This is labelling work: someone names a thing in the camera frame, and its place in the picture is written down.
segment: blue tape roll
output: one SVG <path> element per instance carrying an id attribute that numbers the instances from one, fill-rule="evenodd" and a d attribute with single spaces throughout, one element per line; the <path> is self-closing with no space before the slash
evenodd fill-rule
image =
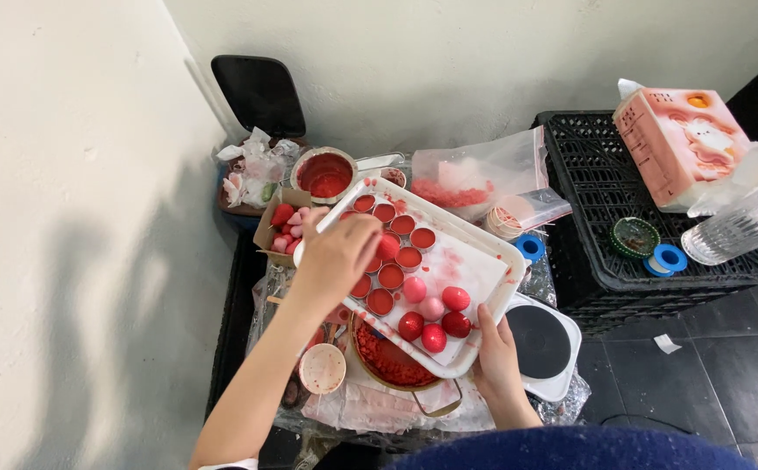
<path id="1" fill-rule="evenodd" d="M 643 260 L 643 265 L 652 274 L 668 278 L 675 272 L 687 268 L 687 254 L 673 245 L 661 243 L 655 247 L 655 252 L 650 257 Z"/>
<path id="2" fill-rule="evenodd" d="M 534 263 L 544 256 L 544 243 L 538 237 L 524 233 L 518 240 L 512 242 L 525 259 Z"/>

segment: pot handle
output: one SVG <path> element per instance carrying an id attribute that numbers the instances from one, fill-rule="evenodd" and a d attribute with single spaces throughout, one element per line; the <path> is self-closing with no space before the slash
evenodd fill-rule
<path id="1" fill-rule="evenodd" d="M 454 386 L 457 387 L 457 392 L 460 393 L 460 398 L 458 398 L 456 401 L 453 401 L 452 403 L 449 403 L 448 405 L 445 405 L 443 408 L 440 408 L 439 410 L 432 411 L 430 413 L 426 413 L 425 409 L 422 408 L 422 404 L 420 403 L 420 400 L 416 398 L 416 392 L 412 391 L 411 395 L 414 395 L 414 401 L 416 401 L 416 405 L 420 408 L 420 411 L 422 411 L 422 414 L 425 416 L 428 416 L 429 418 L 438 418 L 440 416 L 446 416 L 448 413 L 451 413 L 452 411 L 457 410 L 457 407 L 460 406 L 460 402 L 463 401 L 463 390 L 460 390 L 460 385 L 457 384 L 457 379 L 454 380 Z"/>

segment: black burner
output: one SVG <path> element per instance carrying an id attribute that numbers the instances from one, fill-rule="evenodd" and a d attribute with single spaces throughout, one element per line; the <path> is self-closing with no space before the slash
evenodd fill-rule
<path id="1" fill-rule="evenodd" d="M 507 312 L 521 373 L 533 379 L 557 376 L 570 361 L 568 331 L 553 314 L 534 305 Z"/>

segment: person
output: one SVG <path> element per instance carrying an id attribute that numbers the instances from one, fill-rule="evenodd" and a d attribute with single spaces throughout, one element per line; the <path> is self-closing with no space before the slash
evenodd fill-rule
<path id="1" fill-rule="evenodd" d="M 381 222 L 359 214 L 318 233 L 317 222 L 327 211 L 314 208 L 304 221 L 306 248 L 292 287 L 207 418 L 188 470 L 256 470 L 301 349 L 373 259 Z M 734 452 L 681 434 L 542 426 L 523 391 L 506 318 L 495 325 L 487 306 L 480 304 L 478 322 L 483 342 L 474 382 L 497 431 L 427 447 L 401 457 L 392 468 L 753 468 Z"/>

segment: glass cup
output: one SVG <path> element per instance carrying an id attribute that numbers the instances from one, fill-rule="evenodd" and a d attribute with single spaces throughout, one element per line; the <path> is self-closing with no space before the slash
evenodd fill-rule
<path id="1" fill-rule="evenodd" d="M 758 248 L 758 191 L 684 232 L 681 246 L 709 266 Z"/>

